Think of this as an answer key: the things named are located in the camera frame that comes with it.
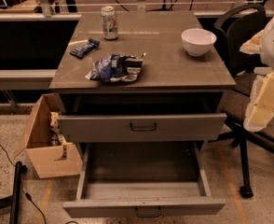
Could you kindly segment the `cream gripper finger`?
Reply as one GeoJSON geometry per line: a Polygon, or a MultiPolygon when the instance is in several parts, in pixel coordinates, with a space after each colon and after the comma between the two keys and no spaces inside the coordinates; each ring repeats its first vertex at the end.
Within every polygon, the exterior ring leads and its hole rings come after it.
{"type": "Polygon", "coordinates": [[[263,30],[259,31],[253,37],[251,37],[249,40],[243,43],[240,46],[240,52],[246,54],[259,54],[262,34],[263,30]]]}
{"type": "Polygon", "coordinates": [[[250,102],[245,111],[244,128],[259,132],[274,118],[274,72],[257,75],[253,82],[250,102]]]}

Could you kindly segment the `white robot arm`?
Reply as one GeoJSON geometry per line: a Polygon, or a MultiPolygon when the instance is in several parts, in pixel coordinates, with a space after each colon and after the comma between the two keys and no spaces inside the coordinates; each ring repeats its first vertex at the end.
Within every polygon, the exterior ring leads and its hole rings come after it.
{"type": "Polygon", "coordinates": [[[259,54],[261,63],[269,67],[265,76],[261,76],[261,69],[254,69],[257,77],[243,121],[247,131],[259,132],[274,118],[274,17],[262,31],[243,43],[240,51],[250,55],[259,54]]]}

